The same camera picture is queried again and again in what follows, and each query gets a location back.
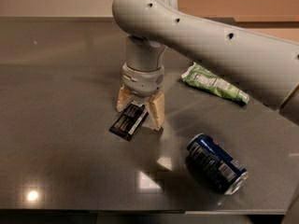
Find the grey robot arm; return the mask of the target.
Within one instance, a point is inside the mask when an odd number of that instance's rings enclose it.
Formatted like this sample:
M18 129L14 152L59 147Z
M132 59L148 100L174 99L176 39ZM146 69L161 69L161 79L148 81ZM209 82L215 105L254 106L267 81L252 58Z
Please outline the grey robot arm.
M128 34L123 81L130 92L157 93L169 47L298 123L298 43L184 14L177 0L113 0L112 14Z

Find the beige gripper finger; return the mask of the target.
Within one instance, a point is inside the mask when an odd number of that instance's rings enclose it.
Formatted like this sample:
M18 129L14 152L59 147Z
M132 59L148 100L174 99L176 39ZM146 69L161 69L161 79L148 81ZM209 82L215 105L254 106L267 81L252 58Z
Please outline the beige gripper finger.
M122 85L119 90L118 101L117 101L117 111L122 112L132 101L134 95L133 93L125 86Z
M164 94L158 92L152 95L146 102L146 108L150 116L150 127L153 130L159 131L164 124Z

